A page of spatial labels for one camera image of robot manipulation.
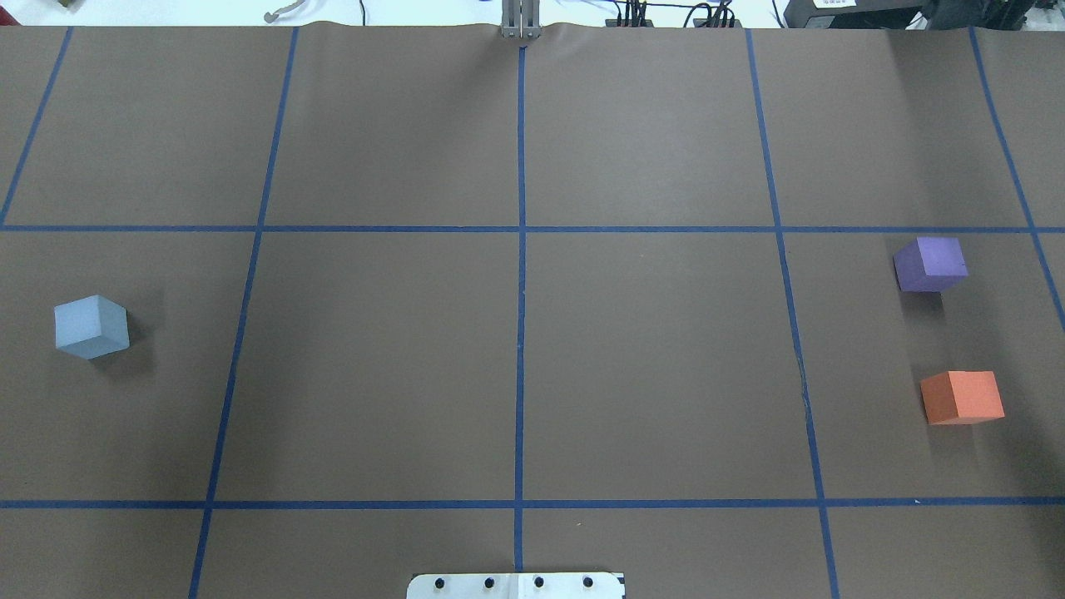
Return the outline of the light blue foam block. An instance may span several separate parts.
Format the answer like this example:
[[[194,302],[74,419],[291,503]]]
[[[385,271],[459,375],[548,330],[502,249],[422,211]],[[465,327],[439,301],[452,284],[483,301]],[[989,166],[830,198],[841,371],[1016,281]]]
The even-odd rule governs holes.
[[[53,308],[54,344],[61,352],[87,360],[129,349],[128,311],[101,295],[58,304]]]

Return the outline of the purple foam block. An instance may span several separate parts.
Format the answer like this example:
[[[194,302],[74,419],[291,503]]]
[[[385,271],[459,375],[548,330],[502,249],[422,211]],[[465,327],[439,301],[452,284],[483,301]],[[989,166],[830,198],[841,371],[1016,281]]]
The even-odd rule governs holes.
[[[940,293],[969,277],[961,240],[917,236],[892,257],[895,280],[910,293]]]

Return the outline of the orange foam block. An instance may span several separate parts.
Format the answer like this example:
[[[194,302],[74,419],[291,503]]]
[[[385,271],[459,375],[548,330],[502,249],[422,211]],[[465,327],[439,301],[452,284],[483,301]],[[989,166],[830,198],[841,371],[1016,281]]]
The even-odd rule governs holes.
[[[944,371],[921,379],[919,391],[932,426],[970,425],[1005,417],[992,371]]]

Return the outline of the aluminium frame post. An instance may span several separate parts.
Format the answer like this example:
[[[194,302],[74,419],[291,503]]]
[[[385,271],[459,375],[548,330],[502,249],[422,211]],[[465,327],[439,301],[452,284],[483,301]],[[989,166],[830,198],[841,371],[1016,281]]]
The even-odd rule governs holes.
[[[508,39],[536,39],[542,34],[539,0],[502,0],[501,34]]]

